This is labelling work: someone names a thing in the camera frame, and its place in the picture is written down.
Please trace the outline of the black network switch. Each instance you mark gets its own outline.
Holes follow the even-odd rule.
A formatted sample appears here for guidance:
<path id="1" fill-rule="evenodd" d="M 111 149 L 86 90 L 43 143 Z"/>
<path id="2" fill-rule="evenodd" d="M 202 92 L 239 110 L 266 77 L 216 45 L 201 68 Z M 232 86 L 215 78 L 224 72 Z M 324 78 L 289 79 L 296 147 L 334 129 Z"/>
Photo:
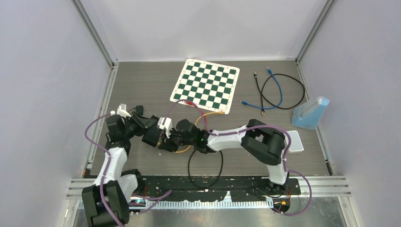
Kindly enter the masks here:
<path id="1" fill-rule="evenodd" d="M 159 142 L 160 133 L 157 124 L 155 124 L 151 128 L 145 130 L 141 141 L 152 147 L 156 147 Z"/>

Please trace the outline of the black power adapter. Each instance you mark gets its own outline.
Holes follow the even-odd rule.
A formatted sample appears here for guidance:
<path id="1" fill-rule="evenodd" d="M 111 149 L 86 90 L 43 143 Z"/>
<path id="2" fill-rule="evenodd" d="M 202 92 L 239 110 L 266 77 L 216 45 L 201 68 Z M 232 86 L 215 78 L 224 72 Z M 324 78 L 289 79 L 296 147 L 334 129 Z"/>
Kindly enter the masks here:
<path id="1" fill-rule="evenodd" d="M 137 115 L 143 115 L 144 114 L 144 107 L 142 105 L 137 105 L 137 106 L 131 108 L 128 112 L 129 113 L 135 113 Z"/>

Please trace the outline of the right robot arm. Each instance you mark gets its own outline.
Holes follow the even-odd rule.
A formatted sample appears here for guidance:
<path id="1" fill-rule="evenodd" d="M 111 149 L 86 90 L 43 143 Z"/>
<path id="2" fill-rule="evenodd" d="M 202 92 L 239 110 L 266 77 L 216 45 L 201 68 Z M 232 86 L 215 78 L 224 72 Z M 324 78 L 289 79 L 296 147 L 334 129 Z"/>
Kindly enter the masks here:
<path id="1" fill-rule="evenodd" d="M 208 154 L 243 148 L 267 166 L 270 189 L 274 193 L 282 194 L 289 187 L 285 156 L 291 138 L 281 128 L 251 119 L 246 125 L 231 130 L 201 130 L 187 119 L 173 127 L 167 117 L 160 118 L 157 127 L 163 133 L 158 146 L 161 150 L 176 152 L 180 146 L 193 146 L 194 150 Z"/>

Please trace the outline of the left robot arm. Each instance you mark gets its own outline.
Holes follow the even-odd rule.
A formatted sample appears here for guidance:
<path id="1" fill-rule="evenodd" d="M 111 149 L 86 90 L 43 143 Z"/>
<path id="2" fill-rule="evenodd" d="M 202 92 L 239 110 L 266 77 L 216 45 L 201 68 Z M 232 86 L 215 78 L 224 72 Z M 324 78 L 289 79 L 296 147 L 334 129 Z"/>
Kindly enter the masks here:
<path id="1" fill-rule="evenodd" d="M 145 190 L 138 170 L 123 171 L 131 149 L 131 138 L 138 136 L 157 143 L 156 116 L 149 118 L 127 111 L 111 111 L 103 115 L 108 128 L 108 141 L 102 146 L 86 139 L 105 153 L 104 162 L 94 182 L 82 190 L 87 223 L 90 227 L 124 226 L 129 221 L 131 195 L 139 196 Z"/>

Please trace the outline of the green white chessboard mat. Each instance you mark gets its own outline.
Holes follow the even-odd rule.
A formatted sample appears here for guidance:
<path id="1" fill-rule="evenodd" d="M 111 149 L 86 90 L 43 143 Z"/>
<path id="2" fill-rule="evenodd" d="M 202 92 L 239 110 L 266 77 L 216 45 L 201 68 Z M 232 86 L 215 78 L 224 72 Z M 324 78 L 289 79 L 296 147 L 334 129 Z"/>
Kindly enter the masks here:
<path id="1" fill-rule="evenodd" d="M 187 59 L 170 101 L 186 99 L 200 109 L 229 114 L 239 73 L 237 67 Z"/>

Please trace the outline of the white router box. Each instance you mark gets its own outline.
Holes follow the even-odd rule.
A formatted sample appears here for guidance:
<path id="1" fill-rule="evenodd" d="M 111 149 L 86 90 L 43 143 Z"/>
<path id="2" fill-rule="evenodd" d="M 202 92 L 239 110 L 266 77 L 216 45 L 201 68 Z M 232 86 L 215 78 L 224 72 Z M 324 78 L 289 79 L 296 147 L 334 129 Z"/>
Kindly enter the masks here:
<path id="1" fill-rule="evenodd" d="M 288 145 L 289 138 L 291 138 L 291 144 L 288 148 L 288 152 L 290 153 L 297 153 L 304 151 L 304 146 L 299 136 L 298 131 L 287 131 L 289 137 L 285 136 L 286 145 Z"/>

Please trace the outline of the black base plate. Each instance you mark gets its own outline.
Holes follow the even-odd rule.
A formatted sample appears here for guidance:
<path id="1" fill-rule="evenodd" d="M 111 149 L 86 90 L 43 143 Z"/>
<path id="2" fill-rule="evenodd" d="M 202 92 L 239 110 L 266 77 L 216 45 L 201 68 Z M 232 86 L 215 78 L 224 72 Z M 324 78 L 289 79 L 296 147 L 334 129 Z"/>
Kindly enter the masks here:
<path id="1" fill-rule="evenodd" d="M 139 181 L 135 194 L 159 197 L 167 191 L 171 194 L 165 201 L 190 202 L 222 201 L 227 195 L 234 202 L 262 201 L 301 193 L 296 178 L 289 178 L 284 186 L 274 186 L 267 176 L 147 175 Z"/>

